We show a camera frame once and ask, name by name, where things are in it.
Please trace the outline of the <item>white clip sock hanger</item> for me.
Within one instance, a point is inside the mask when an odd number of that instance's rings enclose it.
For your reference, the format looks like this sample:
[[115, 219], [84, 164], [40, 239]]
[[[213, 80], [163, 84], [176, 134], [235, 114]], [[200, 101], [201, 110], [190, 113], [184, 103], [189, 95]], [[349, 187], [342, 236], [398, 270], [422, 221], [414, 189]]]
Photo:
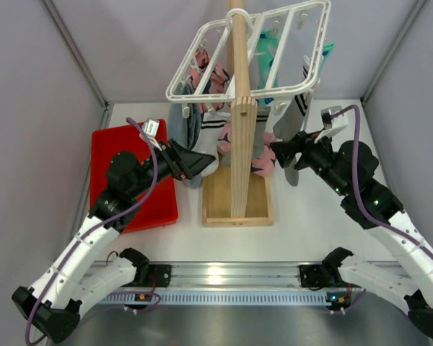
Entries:
[[[279, 71], [281, 60], [284, 55], [285, 47], [292, 26], [295, 14], [303, 13], [307, 10], [321, 9], [320, 19], [317, 21], [317, 31], [315, 33], [315, 42], [310, 55], [310, 65], [305, 79], [291, 86], [274, 86], [274, 80]], [[329, 14], [331, 3], [329, 1], [304, 1], [298, 4], [272, 9], [267, 12], [248, 14], [242, 7], [230, 9], [225, 18], [207, 22], [201, 26], [186, 54], [184, 55], [175, 75], [165, 91], [165, 96], [171, 103], [214, 103], [234, 101], [240, 97], [251, 97], [253, 99], [262, 99], [266, 97], [283, 98], [293, 97], [297, 94], [306, 92], [315, 86], [319, 80], [319, 70], [322, 63], [323, 44], [329, 23]], [[250, 86], [248, 77], [248, 65], [256, 54], [256, 45], [260, 40], [261, 30], [267, 19], [284, 15], [286, 20], [281, 31], [279, 44], [271, 64], [271, 70], [268, 74], [266, 84], [262, 89], [254, 89], [248, 92], [240, 92], [240, 87]], [[178, 95], [175, 93], [177, 87], [184, 84], [187, 80], [186, 71], [190, 67], [197, 67], [195, 53], [200, 44], [204, 41], [206, 33], [211, 29], [222, 28], [222, 34], [215, 47], [207, 69], [201, 77], [195, 92], [189, 95]], [[210, 79], [211, 72], [216, 64], [220, 51], [227, 44], [228, 38], [233, 39], [233, 63], [235, 64], [234, 76], [231, 78], [228, 90], [222, 94], [205, 94], [204, 87]]]

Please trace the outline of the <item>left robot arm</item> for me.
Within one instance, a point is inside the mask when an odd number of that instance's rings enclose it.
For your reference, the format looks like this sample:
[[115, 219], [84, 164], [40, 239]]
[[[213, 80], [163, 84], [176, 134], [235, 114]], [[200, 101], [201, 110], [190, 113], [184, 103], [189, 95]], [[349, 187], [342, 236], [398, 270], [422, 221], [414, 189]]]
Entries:
[[105, 174], [107, 187], [74, 238], [32, 285], [13, 292], [12, 301], [26, 318], [26, 327], [35, 327], [53, 343], [61, 343], [106, 296], [122, 286], [142, 283], [149, 259], [132, 248], [123, 250], [113, 264], [95, 274], [87, 271], [132, 222], [156, 184], [169, 177], [192, 179], [215, 160], [211, 154], [188, 150], [174, 140], [159, 143], [144, 161], [131, 151], [117, 153]]

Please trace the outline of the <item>white sock black stripes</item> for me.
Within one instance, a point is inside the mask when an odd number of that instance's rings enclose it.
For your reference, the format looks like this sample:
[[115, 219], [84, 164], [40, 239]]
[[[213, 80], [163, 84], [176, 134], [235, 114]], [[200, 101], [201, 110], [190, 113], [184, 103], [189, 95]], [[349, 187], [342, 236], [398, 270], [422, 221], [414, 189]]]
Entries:
[[202, 171], [202, 177], [213, 174], [219, 167], [219, 155], [217, 153], [218, 138], [229, 118], [230, 114], [228, 112], [204, 113], [194, 151], [212, 155], [215, 160]]

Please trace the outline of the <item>grey sock black stripes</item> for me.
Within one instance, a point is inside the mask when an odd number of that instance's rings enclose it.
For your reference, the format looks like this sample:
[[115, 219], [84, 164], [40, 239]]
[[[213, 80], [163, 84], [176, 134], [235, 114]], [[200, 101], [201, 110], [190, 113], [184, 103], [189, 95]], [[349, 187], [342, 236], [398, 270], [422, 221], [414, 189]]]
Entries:
[[[315, 87], [312, 87], [306, 92], [294, 96], [280, 120], [273, 127], [277, 139], [289, 141], [300, 132], [308, 115], [314, 91]], [[289, 166], [284, 168], [286, 180], [293, 187], [299, 183], [299, 172], [295, 169], [296, 163], [297, 158], [294, 156]]]

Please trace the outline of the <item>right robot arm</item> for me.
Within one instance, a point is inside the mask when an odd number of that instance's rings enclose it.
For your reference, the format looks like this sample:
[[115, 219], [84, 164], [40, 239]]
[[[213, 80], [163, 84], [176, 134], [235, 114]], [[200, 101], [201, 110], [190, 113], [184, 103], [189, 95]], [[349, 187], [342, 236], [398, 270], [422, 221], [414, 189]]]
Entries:
[[296, 168], [313, 170], [341, 196], [345, 214], [378, 240], [406, 272], [397, 276], [338, 247], [319, 265], [300, 270], [302, 285], [310, 290], [357, 285], [396, 306], [433, 339], [433, 248], [401, 201], [374, 178], [379, 161], [369, 146], [353, 140], [334, 151], [330, 138], [302, 131], [270, 147], [282, 167], [299, 154]]

